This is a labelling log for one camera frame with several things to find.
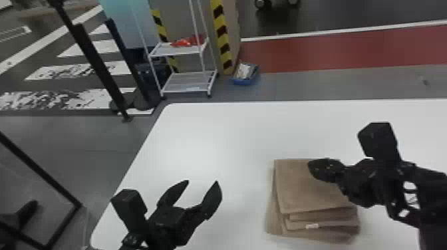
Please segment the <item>white wire shelf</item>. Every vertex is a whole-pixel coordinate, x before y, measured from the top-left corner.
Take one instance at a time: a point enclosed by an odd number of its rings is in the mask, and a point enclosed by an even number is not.
[[[205,74],[203,72],[174,73],[166,81],[162,92],[208,92],[216,75],[216,70],[205,71]]]
[[[202,54],[209,41],[210,39],[207,37],[202,45],[195,45],[190,47],[173,47],[171,46],[171,43],[158,43],[149,54],[149,57]]]

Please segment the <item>stack of towels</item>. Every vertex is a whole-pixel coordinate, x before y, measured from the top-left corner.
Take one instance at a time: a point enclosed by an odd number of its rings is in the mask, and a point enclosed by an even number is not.
[[[349,241],[359,232],[357,207],[336,184],[316,180],[309,160],[275,160],[266,231],[331,243]]]

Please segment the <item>red floor stripe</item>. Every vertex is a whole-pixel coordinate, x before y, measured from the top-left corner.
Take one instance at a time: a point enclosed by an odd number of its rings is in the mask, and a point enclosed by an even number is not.
[[[447,63],[447,26],[242,43],[240,60],[262,72]]]

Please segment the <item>yellow black striped pillar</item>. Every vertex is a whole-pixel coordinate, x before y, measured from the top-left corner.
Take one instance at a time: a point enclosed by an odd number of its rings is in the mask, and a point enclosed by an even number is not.
[[[160,10],[153,9],[152,10],[152,17],[154,18],[155,25],[157,26],[158,35],[160,36],[160,40],[163,43],[168,42],[168,34],[166,32],[166,28],[163,26],[162,22],[162,14]],[[175,73],[178,73],[178,63],[177,60],[174,57],[168,57],[168,63],[172,66]]]
[[[224,6],[221,0],[211,0],[211,10],[214,18],[214,29],[218,36],[218,47],[220,62],[224,74],[231,74],[233,71],[233,57],[229,46],[227,21],[225,19]]]

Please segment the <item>towel label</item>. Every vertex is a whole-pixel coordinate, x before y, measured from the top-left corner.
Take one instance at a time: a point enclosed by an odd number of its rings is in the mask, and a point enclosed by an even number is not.
[[[306,225],[306,229],[318,229],[318,228],[320,228],[320,225],[318,225],[318,223]]]

